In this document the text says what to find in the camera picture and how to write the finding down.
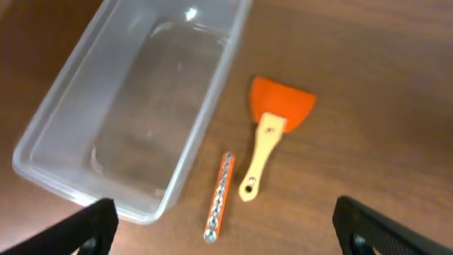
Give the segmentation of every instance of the black object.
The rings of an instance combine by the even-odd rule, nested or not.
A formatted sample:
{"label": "black object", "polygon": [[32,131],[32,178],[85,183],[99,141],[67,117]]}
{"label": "black object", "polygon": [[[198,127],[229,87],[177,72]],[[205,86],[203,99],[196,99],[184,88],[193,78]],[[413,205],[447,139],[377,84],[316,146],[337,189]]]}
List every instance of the black object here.
{"label": "black object", "polygon": [[333,225],[344,255],[453,255],[349,197],[337,199]]}
{"label": "black object", "polygon": [[118,216],[111,199],[101,199],[1,255],[106,255],[115,236]]}

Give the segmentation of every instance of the plastic container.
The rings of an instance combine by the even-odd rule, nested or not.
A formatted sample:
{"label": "plastic container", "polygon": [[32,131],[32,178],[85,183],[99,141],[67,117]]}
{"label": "plastic container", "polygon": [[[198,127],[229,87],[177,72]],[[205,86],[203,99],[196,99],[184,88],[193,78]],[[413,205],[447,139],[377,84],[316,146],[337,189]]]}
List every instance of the plastic container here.
{"label": "plastic container", "polygon": [[18,174],[148,224],[174,205],[228,74],[248,0],[105,0],[13,156]]}

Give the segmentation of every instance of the wooden table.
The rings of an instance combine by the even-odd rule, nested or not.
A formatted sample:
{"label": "wooden table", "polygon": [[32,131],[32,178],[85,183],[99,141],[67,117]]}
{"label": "wooden table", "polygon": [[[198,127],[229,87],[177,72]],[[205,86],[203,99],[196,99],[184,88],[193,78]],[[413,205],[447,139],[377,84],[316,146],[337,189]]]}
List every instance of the wooden table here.
{"label": "wooden table", "polygon": [[[15,0],[0,21],[0,250],[80,209],[13,172],[13,148],[101,0]],[[174,208],[120,223],[112,254],[340,254],[331,222],[352,196],[453,248],[453,2],[255,0],[243,43]],[[251,157],[251,77],[318,95],[281,142],[261,193],[229,196],[202,231],[221,154]]]}

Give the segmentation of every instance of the orange stick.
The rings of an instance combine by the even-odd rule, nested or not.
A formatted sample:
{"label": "orange stick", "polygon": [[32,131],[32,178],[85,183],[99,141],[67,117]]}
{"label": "orange stick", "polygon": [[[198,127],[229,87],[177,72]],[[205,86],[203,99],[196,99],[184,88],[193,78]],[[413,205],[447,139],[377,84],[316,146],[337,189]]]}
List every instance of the orange stick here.
{"label": "orange stick", "polygon": [[203,235],[205,242],[208,244],[215,242],[220,233],[225,202],[227,201],[226,196],[228,195],[229,184],[233,175],[234,160],[235,156],[231,152],[225,153],[222,157],[217,184],[212,196],[210,213],[207,216],[205,234]]}

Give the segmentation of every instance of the translucent tray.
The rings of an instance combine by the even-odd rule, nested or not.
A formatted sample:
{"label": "translucent tray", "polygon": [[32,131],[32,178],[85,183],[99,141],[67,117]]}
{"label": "translucent tray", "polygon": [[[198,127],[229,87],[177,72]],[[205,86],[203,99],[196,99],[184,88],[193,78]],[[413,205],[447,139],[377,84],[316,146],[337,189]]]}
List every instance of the translucent tray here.
{"label": "translucent tray", "polygon": [[13,156],[80,205],[139,224],[174,205],[222,91],[248,0],[105,0]]}

